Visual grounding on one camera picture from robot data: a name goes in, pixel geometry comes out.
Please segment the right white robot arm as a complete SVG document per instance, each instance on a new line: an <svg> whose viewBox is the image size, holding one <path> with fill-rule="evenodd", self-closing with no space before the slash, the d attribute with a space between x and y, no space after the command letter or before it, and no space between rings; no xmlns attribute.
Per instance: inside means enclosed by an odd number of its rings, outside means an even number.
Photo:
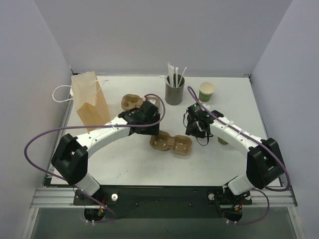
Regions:
<svg viewBox="0 0 319 239"><path fill-rule="evenodd" d="M216 136L237 149L247 159L246 172L226 183L226 190L240 195L251 189L264 189L282 174L283 159L278 143L262 139L236 126L222 113L205 111L199 104L186 110L186 135L196 138Z"/></svg>

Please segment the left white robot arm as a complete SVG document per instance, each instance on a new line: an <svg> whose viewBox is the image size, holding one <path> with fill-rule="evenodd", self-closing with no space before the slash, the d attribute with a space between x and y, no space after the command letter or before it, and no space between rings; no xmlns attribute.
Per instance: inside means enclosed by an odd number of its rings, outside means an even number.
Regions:
<svg viewBox="0 0 319 239"><path fill-rule="evenodd" d="M159 109L149 101L139 108L120 113L117 117L90 132L72 136L64 135L57 146L51 163L63 179L85 192L89 204L96 205L106 195L100 184L88 173L88 159L108 144L134 133L157 135L160 119Z"/></svg>

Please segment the green paper coffee cup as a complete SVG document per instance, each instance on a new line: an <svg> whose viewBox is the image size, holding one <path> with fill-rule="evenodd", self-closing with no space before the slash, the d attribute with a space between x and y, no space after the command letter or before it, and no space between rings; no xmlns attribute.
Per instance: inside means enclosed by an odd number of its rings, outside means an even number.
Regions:
<svg viewBox="0 0 319 239"><path fill-rule="evenodd" d="M228 142L226 142L225 140L223 140L222 138L218 137L218 142L222 145L228 145Z"/></svg>

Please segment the brown pulp cup carrier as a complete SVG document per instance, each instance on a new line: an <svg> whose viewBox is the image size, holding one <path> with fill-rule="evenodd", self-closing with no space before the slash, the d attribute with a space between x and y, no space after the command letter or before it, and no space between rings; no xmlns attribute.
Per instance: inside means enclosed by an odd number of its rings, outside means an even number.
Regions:
<svg viewBox="0 0 319 239"><path fill-rule="evenodd" d="M152 135L150 146L160 151L170 150L174 154L186 156L191 153L192 140L184 135L171 136L166 131L159 131L158 135Z"/></svg>

